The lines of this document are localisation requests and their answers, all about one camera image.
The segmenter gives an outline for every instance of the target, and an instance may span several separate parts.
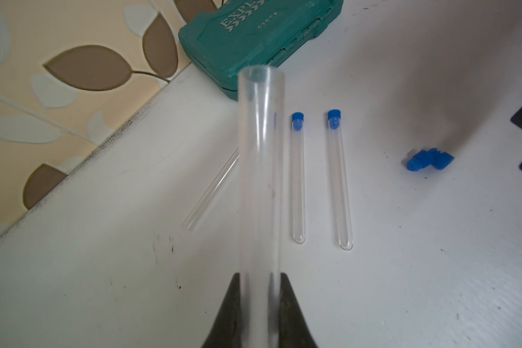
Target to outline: beige wallpaper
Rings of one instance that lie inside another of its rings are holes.
[[[189,64],[222,0],[0,0],[0,235]]]

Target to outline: blue rubber stopper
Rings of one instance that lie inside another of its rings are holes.
[[[426,150],[421,150],[406,163],[406,168],[409,171],[419,171],[429,166],[433,161],[434,157],[431,153]]]
[[[438,170],[443,170],[448,166],[453,160],[454,157],[446,152],[441,152],[438,149],[431,149],[429,153],[433,157],[433,166]]]
[[[302,113],[294,113],[292,114],[292,128],[298,131],[303,127],[303,114]]]
[[[330,120],[333,117],[340,118],[340,110],[334,109],[327,113],[328,119]]]
[[[292,114],[292,121],[294,120],[302,120],[303,121],[303,114],[302,113],[293,113]]]
[[[329,127],[331,129],[337,129],[340,127],[340,110],[334,109],[327,113],[329,120]]]

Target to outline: white surface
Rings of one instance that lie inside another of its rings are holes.
[[[320,348],[522,347],[522,1],[347,0],[282,69],[286,113],[306,114],[308,236],[283,236],[282,269]],[[237,175],[180,224],[236,146],[236,103],[187,68],[0,240],[0,347],[200,347],[238,269]],[[456,159],[408,172],[423,146]]]

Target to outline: test tube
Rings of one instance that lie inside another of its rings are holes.
[[[306,218],[304,200],[304,173],[303,173],[303,114],[292,115],[292,238],[298,244],[306,241]]]
[[[224,165],[223,169],[218,173],[213,182],[209,185],[209,188],[203,196],[199,199],[193,210],[190,212],[188,217],[184,220],[182,226],[187,228],[190,231],[195,229],[195,226],[201,220],[203,213],[209,208],[213,199],[215,199],[216,194],[220,191],[220,188],[223,184],[228,180],[230,174],[235,170],[238,159],[239,159],[238,149],[234,151],[228,162]]]
[[[348,201],[348,185],[346,184],[346,167],[344,165],[344,149],[340,127],[340,110],[331,110],[328,116],[328,151],[329,175],[331,177],[331,196],[334,215],[334,227],[338,235],[338,244],[344,250],[354,246],[352,240],[352,221]]]
[[[275,67],[250,66],[239,73],[243,348],[278,346],[283,96],[284,74]]]

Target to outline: green plastic case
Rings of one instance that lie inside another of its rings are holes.
[[[230,98],[250,65],[279,66],[336,18],[343,0],[231,0],[178,33],[191,61]]]

